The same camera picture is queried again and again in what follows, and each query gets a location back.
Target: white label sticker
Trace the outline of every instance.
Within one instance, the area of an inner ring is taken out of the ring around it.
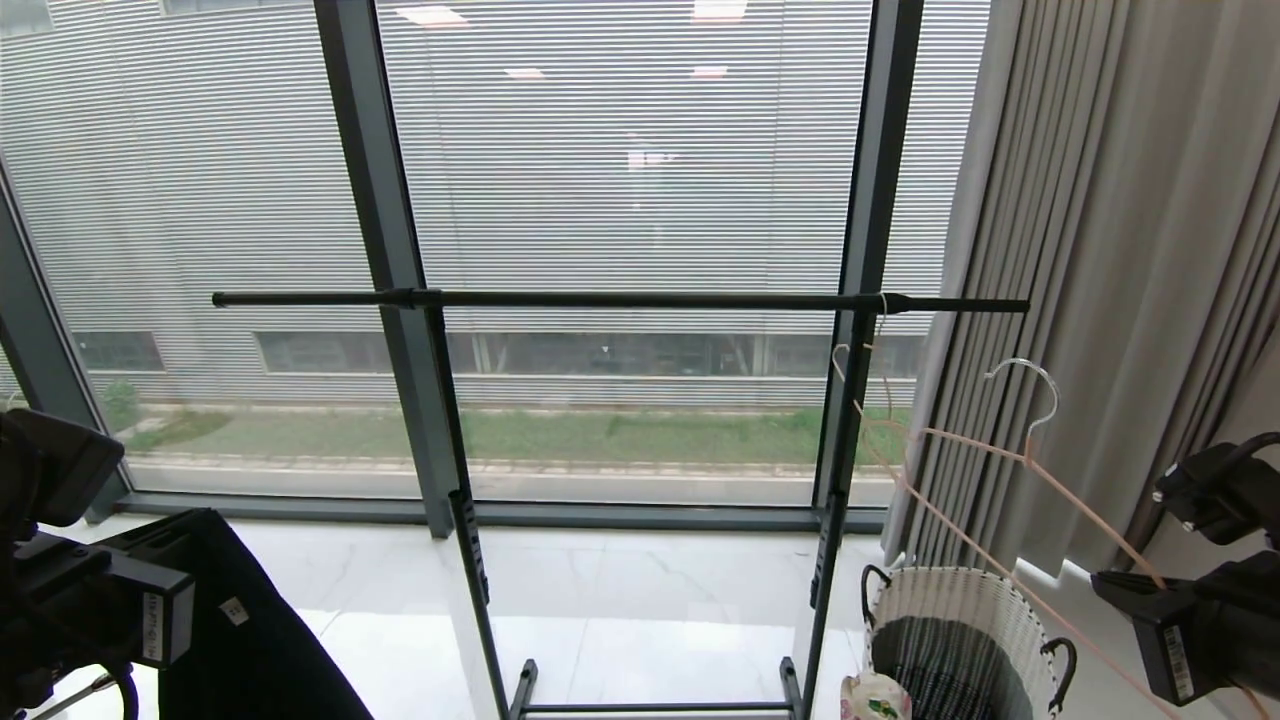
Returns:
[[[142,593],[142,657],[164,661],[164,598],[154,592]]]
[[[1192,683],[1192,669],[1187,664],[1183,632],[1178,625],[1165,628],[1165,647],[1169,650],[1169,669],[1174,671],[1174,688],[1178,691],[1178,702],[1181,702],[1196,694],[1196,684]]]
[[[232,621],[232,625],[239,626],[248,621],[248,612],[244,611],[244,606],[241,605],[238,597],[232,597],[227,602],[218,606],[223,615]]]

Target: laundry basket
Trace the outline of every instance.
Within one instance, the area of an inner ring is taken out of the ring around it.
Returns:
[[[877,592],[868,588],[879,577]],[[913,720],[1057,717],[1075,674],[1075,646],[1048,641],[1009,580],[973,568],[863,570],[872,670],[911,696]],[[1053,670],[1053,652],[1066,667]]]

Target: horizontal black rod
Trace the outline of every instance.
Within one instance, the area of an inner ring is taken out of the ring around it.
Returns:
[[[393,307],[660,307],[671,310],[872,310],[1025,313],[1025,300],[966,300],[883,295],[721,292],[511,292],[383,290],[370,292],[215,292],[215,307],[237,305],[387,305]]]
[[[604,705],[526,705],[524,712],[767,712],[792,710],[786,702],[635,702]]]

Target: curtain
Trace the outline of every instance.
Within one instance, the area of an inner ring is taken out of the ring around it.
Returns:
[[[992,10],[952,208],[945,291],[1025,316],[937,318],[915,423],[1034,455],[1132,539],[1149,483],[1207,445],[1280,302],[1280,5],[1027,0]],[[1002,562],[1096,569],[1114,546],[1016,462],[913,443],[913,478]],[[969,564],[902,497],[891,557]]]

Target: black basket handle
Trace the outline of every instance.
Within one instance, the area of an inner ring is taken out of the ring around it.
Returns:
[[[867,579],[872,577],[872,573],[876,573],[877,575],[881,577],[881,582],[884,583],[884,587],[892,585],[893,580],[891,580],[890,577],[884,574],[884,570],[881,570],[874,565],[868,565],[863,568],[863,620],[867,623],[868,628],[874,630],[876,616],[872,615],[870,597],[868,597],[870,593],[867,592]]]
[[[1062,682],[1057,684],[1057,692],[1053,693],[1053,700],[1048,701],[1048,711],[1057,712],[1062,711],[1062,700],[1066,698],[1066,691],[1071,687],[1071,679],[1075,678],[1075,643],[1066,638],[1053,638],[1044,643],[1041,648],[1041,653],[1052,655],[1055,650],[1065,647],[1066,648],[1066,669],[1062,670]]]

